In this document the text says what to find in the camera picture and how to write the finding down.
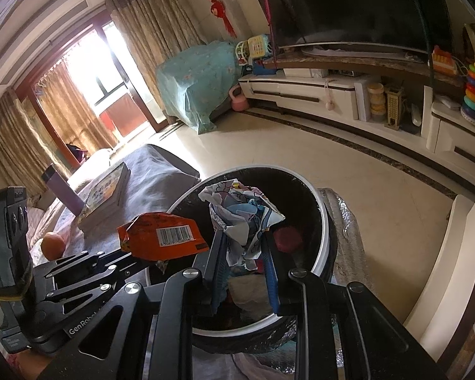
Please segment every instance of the tv stand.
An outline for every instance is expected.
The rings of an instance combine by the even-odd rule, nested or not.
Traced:
[[[407,60],[391,60],[370,57],[326,57],[307,55],[303,52],[290,52],[264,61],[266,68],[323,68],[330,70],[358,71],[366,74],[381,75],[418,82],[429,86],[429,67],[427,64]],[[464,81],[458,76],[434,73],[436,92],[458,98],[464,95]]]
[[[308,61],[290,64],[296,65],[293,68],[297,68],[298,64],[304,64],[307,68],[320,67],[320,63]],[[373,66],[372,69],[373,74],[380,75],[385,68]],[[400,72],[417,76],[411,71]],[[475,127],[459,112],[451,112],[444,105],[434,102],[433,90],[426,85],[423,104],[418,104],[423,110],[420,134],[392,130],[384,123],[360,120],[355,84],[361,78],[366,77],[287,77],[283,70],[279,70],[276,75],[246,75],[239,79],[239,84],[247,98],[274,101],[279,111],[330,124],[380,142],[434,168],[475,194]],[[445,84],[457,88],[448,82]],[[333,108],[327,107],[329,98]]]

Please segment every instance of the pink rope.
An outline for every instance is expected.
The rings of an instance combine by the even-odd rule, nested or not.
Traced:
[[[276,64],[276,42],[275,42],[275,35],[272,32],[272,25],[271,25],[271,8],[269,6],[269,0],[264,0],[264,6],[266,10],[266,20],[267,25],[269,25],[269,35],[271,36],[271,43],[272,43],[272,58],[275,62],[275,67],[278,68],[278,64]]]

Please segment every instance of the marble countertop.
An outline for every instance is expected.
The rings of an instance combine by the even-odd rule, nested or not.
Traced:
[[[274,63],[275,62],[272,58],[264,61],[264,65],[272,65]],[[323,63],[326,64],[326,66],[317,67],[317,64],[310,64],[310,67],[306,66],[306,68],[328,68],[327,64],[332,63],[332,67],[335,69],[338,68],[338,64],[346,63],[388,68],[400,72],[402,71],[405,73],[429,77],[429,67],[426,64],[408,60],[391,60],[370,57],[330,57],[324,55],[307,55],[303,52],[289,52],[277,55],[276,63],[278,68],[302,68],[298,63]],[[458,76],[449,76],[435,71],[434,77],[436,80],[455,87],[464,86],[463,80]]]

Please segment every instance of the stack of books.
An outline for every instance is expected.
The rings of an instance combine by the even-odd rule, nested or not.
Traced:
[[[122,162],[91,189],[77,219],[77,226],[83,233],[90,232],[118,210],[124,200],[129,176],[130,169]]]

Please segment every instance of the curtain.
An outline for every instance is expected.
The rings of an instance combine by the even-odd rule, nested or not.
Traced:
[[[65,60],[52,68],[36,86],[39,102],[60,138],[89,155],[113,148],[117,139],[94,113],[76,87]]]
[[[30,202],[47,190],[41,175],[54,163],[69,178],[61,161],[34,130],[15,92],[10,88],[0,99],[0,171],[11,186],[26,187]]]
[[[178,0],[106,0],[106,6],[151,94],[173,123],[165,113],[155,69],[203,40]]]

